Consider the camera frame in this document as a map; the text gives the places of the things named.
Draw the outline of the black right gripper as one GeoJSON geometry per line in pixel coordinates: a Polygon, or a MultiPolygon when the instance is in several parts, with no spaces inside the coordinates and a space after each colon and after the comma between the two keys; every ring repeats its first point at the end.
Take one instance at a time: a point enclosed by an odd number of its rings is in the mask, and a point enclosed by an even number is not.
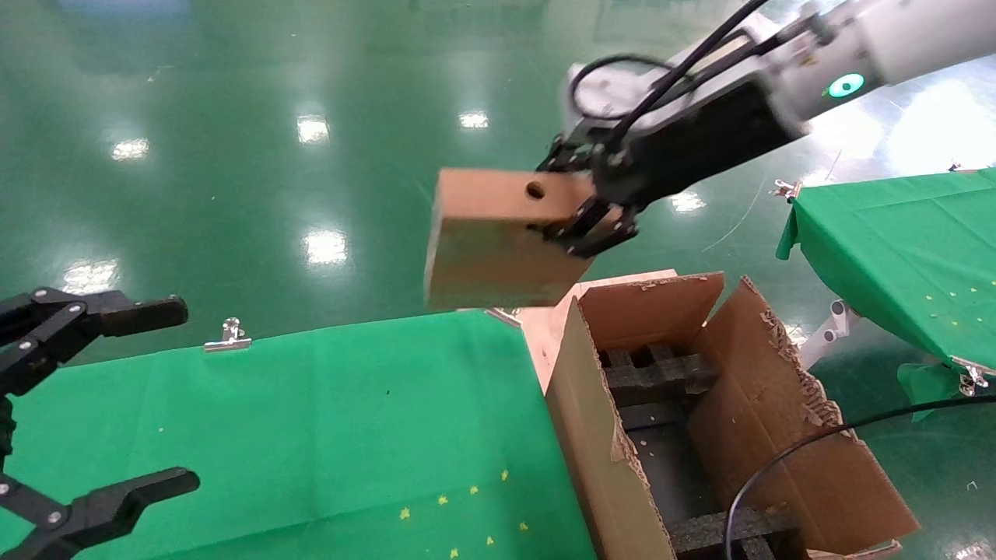
{"type": "Polygon", "coordinates": [[[566,221],[545,226],[545,242],[592,259],[638,234],[640,207],[679,194],[806,135],[806,121],[766,78],[718,79],[648,111],[619,143],[609,132],[643,99],[647,78],[595,78],[591,143],[552,139],[537,173],[590,173],[594,195],[566,221]]]}

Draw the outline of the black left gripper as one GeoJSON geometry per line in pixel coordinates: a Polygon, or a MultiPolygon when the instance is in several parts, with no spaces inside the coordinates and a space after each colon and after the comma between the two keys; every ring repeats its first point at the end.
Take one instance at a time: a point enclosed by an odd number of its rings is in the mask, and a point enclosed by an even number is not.
{"type": "MultiPolygon", "coordinates": [[[[100,337],[127,337],[188,322],[186,302],[171,295],[136,302],[117,290],[74,295],[37,288],[2,301],[0,467],[13,453],[17,422],[5,396],[25,396],[60,366],[100,337]]],[[[4,559],[72,559],[82,551],[131,534],[153,504],[195,492],[194,471],[163,469],[155,474],[94,489],[67,506],[1,476],[1,506],[33,525],[4,559]]]]}

